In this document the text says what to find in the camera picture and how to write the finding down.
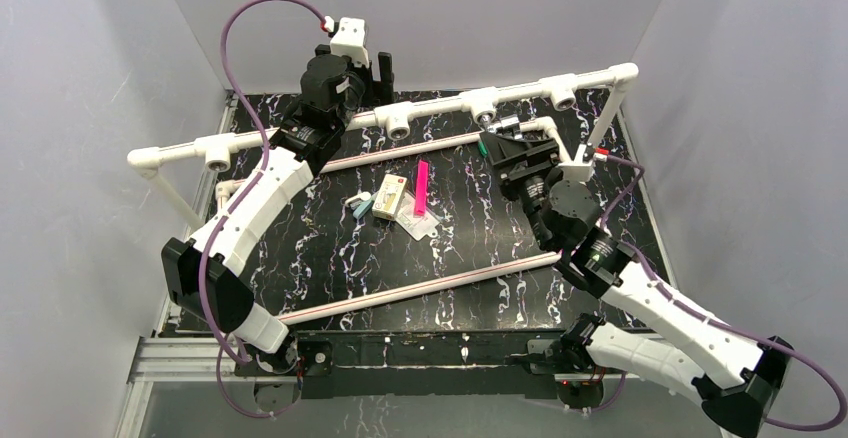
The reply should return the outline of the chrome water faucet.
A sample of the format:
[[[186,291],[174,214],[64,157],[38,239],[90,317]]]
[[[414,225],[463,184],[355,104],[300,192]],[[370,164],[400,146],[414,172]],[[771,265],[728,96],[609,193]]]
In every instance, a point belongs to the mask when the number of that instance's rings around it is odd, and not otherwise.
[[[492,118],[488,121],[482,120],[481,123],[483,124],[483,129],[487,132],[516,140],[523,138],[521,120],[517,115]]]

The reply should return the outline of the white PVC pipe frame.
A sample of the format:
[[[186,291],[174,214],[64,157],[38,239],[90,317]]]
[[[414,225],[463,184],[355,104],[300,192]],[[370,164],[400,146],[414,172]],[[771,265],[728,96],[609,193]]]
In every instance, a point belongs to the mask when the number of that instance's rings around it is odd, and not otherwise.
[[[352,118],[351,124],[345,132],[368,127],[380,127],[384,129],[393,139],[400,139],[407,135],[411,121],[424,116],[432,116],[448,112],[467,112],[475,121],[481,123],[482,120],[488,121],[492,119],[495,115],[497,106],[503,102],[512,102],[531,98],[547,98],[554,105],[561,105],[573,100],[579,90],[607,88],[610,90],[610,97],[605,104],[589,141],[586,143],[591,144],[594,147],[599,147],[602,137],[610,127],[615,114],[617,113],[631,84],[636,80],[638,73],[639,70],[635,64],[623,63],[611,66],[605,70],[579,75],[564,74],[553,77],[545,77],[532,83],[518,84],[509,87],[488,87],[467,90],[452,97],[436,98],[433,100],[419,102],[398,102],[377,106],[369,112],[355,114]],[[548,138],[556,140],[559,145],[560,163],[567,160],[568,156],[566,154],[566,150],[559,142],[559,136],[554,124],[546,118],[539,118],[534,121],[534,126],[543,130],[547,134]],[[200,215],[195,213],[187,202],[173,189],[171,184],[160,176],[159,171],[162,165],[195,156],[203,157],[208,165],[224,165],[229,162],[234,153],[253,147],[261,149],[261,161],[264,151],[268,150],[270,147],[270,136],[274,134],[278,128],[279,127],[267,129],[261,127],[252,133],[217,134],[201,137],[187,144],[174,145],[166,148],[151,147],[136,149],[128,154],[127,160],[132,168],[134,168],[142,177],[150,181],[155,188],[159,189],[167,196],[171,204],[188,222],[191,229],[191,236],[198,229],[203,227],[210,219],[204,220]],[[338,171],[346,168],[347,166],[359,167],[369,163],[386,161],[425,151],[433,151],[439,147],[439,141],[430,141],[387,150],[382,153],[359,155],[348,161],[338,160],[335,158],[334,154],[318,175],[323,172]],[[219,211],[224,209],[226,202],[246,182],[249,176],[236,188],[226,189],[223,205]],[[288,326],[291,324],[312,321],[325,316],[334,316],[391,304],[398,301],[404,301],[438,291],[472,284],[490,278],[496,278],[506,274],[526,271],[551,264],[555,262],[555,260],[555,254],[547,253],[524,260],[510,262],[504,265],[442,277],[415,285],[391,289],[358,298],[351,298],[275,317],[278,318],[284,325]]]

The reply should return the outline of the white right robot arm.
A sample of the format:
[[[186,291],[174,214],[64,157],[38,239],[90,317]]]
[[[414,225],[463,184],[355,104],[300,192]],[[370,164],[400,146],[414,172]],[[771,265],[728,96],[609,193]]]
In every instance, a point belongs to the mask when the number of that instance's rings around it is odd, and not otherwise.
[[[782,387],[788,356],[731,334],[651,277],[647,261],[601,226],[603,210],[588,187],[565,179],[555,140],[484,132],[480,141],[501,193],[520,204],[539,248],[558,255],[555,269],[574,288],[626,311],[664,339],[644,339],[583,313],[558,343],[531,353],[528,365],[634,373],[690,399],[724,430],[757,436]]]

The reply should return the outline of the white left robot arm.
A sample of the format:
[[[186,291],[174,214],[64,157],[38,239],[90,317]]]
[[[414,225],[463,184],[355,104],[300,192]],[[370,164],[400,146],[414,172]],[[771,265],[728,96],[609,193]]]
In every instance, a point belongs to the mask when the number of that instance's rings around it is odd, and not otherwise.
[[[301,92],[285,108],[270,147],[246,182],[189,239],[170,239],[161,252],[173,303],[260,350],[275,374],[294,369],[297,345],[288,328],[258,304],[240,275],[254,247],[282,209],[340,149],[353,116],[394,100],[392,56],[377,55],[379,71],[320,45],[303,73]]]

